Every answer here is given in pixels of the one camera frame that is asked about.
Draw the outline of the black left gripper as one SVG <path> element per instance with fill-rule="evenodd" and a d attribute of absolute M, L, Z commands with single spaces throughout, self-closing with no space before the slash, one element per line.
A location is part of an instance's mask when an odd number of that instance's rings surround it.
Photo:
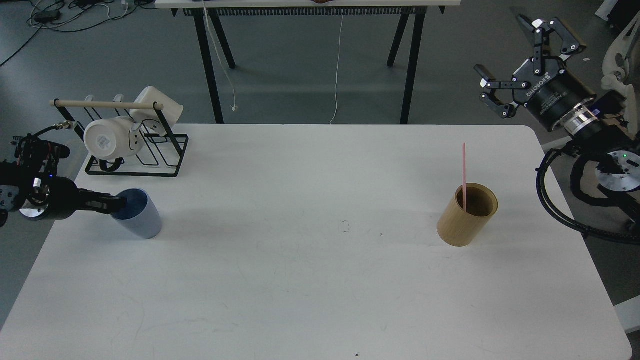
<path fill-rule="evenodd" d="M 35 178 L 19 213 L 30 221 L 64 220 L 77 210 L 112 215 L 127 205 L 125 197 L 79 190 L 66 177 Z"/>

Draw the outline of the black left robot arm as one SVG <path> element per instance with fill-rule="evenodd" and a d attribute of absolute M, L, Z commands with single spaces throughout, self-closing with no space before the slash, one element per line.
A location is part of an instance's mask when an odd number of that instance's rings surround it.
<path fill-rule="evenodd" d="M 80 188 L 70 178 L 58 176 L 60 160 L 70 156 L 70 148 L 43 140 L 41 135 L 74 125 L 73 121 L 63 121 L 14 139 L 14 161 L 1 162 L 2 227 L 14 213 L 30 221 L 57 221 L 77 211 L 111 215 L 126 207 L 128 201 L 123 197 Z"/>

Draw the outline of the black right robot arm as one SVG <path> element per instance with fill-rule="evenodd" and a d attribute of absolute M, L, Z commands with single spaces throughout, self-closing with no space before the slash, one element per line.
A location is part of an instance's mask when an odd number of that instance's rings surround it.
<path fill-rule="evenodd" d="M 531 20 L 517 16 L 528 35 L 533 54 L 517 68 L 510 80 L 496 80 L 481 64 L 483 92 L 480 100 L 501 119 L 515 116 L 523 107 L 547 131 L 562 128 L 569 135 L 563 146 L 546 151 L 537 169 L 535 187 L 542 207 L 562 225 L 583 237 L 618 244 L 639 244 L 639 113 L 637 86 L 631 84 L 639 68 L 639 16 L 636 15 L 615 39 L 602 64 L 601 86 L 606 95 L 597 98 L 567 68 L 567 60 L 586 46 L 558 19 Z M 570 218 L 551 200 L 546 174 L 561 155 L 574 157 L 569 176 L 575 198 L 592 207 L 616 207 L 629 218 L 626 232 L 601 230 Z"/>

